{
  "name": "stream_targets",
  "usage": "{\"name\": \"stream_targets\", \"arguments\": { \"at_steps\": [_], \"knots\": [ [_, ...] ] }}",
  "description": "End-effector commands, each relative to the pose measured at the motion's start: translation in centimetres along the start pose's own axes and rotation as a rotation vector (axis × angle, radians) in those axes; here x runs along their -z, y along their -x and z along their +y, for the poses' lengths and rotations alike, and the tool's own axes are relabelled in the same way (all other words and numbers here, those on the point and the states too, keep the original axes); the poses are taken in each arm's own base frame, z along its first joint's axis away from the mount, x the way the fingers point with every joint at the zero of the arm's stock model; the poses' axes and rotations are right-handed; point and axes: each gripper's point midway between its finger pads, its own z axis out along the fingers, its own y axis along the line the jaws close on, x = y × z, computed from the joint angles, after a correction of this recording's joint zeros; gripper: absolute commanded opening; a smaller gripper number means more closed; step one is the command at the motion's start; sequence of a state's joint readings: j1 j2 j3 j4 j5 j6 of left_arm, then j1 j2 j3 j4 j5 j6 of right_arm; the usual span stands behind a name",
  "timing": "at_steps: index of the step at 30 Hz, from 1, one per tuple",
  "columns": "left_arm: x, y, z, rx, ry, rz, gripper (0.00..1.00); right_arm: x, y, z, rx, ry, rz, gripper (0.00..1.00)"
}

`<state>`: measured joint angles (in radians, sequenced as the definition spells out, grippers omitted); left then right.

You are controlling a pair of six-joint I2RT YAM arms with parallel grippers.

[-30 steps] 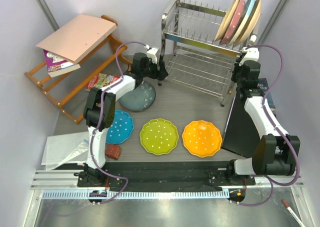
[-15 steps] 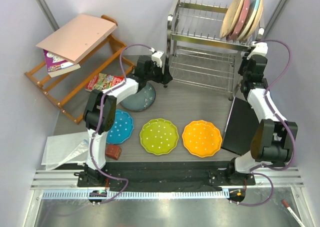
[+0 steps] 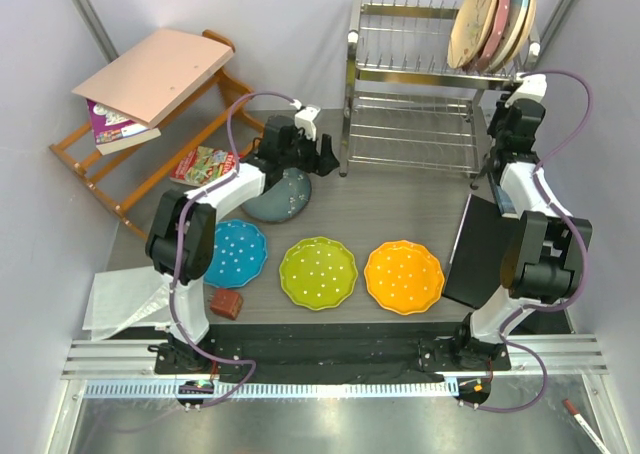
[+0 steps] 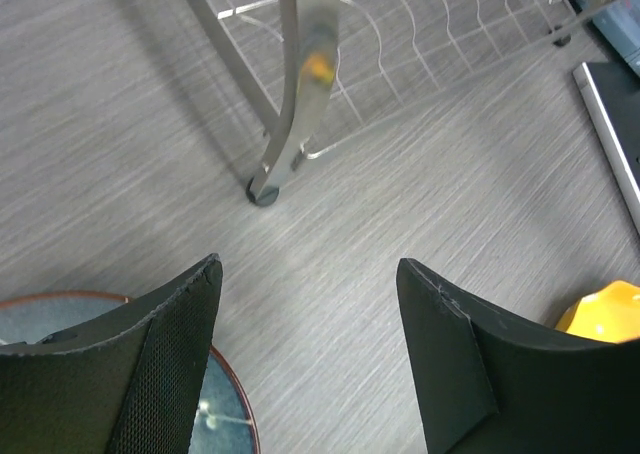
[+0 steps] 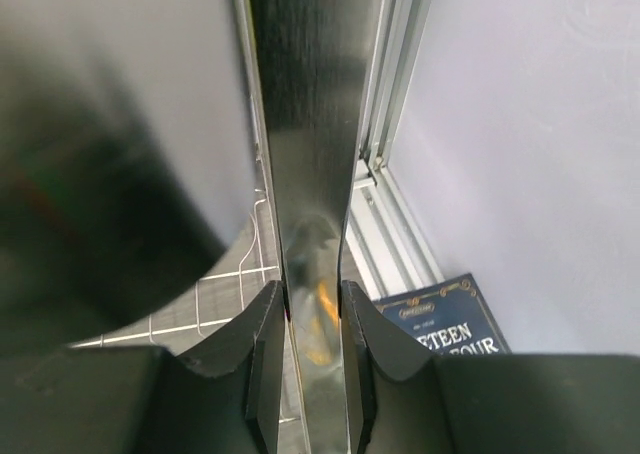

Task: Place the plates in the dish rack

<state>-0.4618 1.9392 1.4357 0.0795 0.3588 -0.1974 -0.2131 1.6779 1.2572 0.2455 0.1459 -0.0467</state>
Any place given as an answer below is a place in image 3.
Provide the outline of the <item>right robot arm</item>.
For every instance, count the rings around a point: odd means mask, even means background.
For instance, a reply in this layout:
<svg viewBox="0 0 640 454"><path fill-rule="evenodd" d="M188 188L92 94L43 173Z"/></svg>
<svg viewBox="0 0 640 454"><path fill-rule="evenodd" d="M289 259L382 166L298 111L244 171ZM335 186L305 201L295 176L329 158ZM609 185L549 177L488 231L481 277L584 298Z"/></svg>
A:
<svg viewBox="0 0 640 454"><path fill-rule="evenodd" d="M497 360L505 337L534 312L559 310L585 272L592 225L549 193L533 149L545 114L538 101L502 98L488 127L481 174L494 199L469 196L445 284L447 297L472 309L449 347L462 369Z"/></svg>

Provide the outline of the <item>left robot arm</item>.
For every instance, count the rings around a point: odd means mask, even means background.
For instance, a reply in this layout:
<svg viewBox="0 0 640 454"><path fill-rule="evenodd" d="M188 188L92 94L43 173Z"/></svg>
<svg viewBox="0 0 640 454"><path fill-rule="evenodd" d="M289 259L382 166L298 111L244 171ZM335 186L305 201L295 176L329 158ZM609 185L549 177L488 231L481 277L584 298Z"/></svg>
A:
<svg viewBox="0 0 640 454"><path fill-rule="evenodd" d="M203 302L189 292L179 293L178 287L201 283L213 258L220 218L270 190L288 169L324 177L339 167L331 136L317 135L319 113L319 108L306 106L293 117L270 117L257 148L229 173L199 189L172 189L161 196L145 254L157 272L171 278L170 333L183 343L177 357L190 372L205 371L213 349L201 341L209 331Z"/></svg>

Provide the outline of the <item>metal dish rack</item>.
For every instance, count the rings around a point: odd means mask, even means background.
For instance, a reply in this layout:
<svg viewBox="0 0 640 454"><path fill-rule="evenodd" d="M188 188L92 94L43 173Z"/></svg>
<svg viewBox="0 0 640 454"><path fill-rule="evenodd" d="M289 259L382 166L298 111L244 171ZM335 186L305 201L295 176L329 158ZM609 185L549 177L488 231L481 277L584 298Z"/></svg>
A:
<svg viewBox="0 0 640 454"><path fill-rule="evenodd" d="M488 149L482 99L532 69L540 36L495 73L447 63L455 6L352 0L347 33L341 176L367 163L472 176Z"/></svg>

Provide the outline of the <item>green dotted plate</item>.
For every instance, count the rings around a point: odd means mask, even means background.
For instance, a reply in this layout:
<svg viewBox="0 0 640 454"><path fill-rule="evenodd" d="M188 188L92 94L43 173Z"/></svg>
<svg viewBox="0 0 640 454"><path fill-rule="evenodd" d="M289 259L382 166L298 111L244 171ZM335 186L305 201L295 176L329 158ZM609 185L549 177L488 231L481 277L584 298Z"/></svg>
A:
<svg viewBox="0 0 640 454"><path fill-rule="evenodd" d="M354 291L358 269L354 254L322 236L289 248L279 266L280 285L290 301L312 311L339 307Z"/></svg>

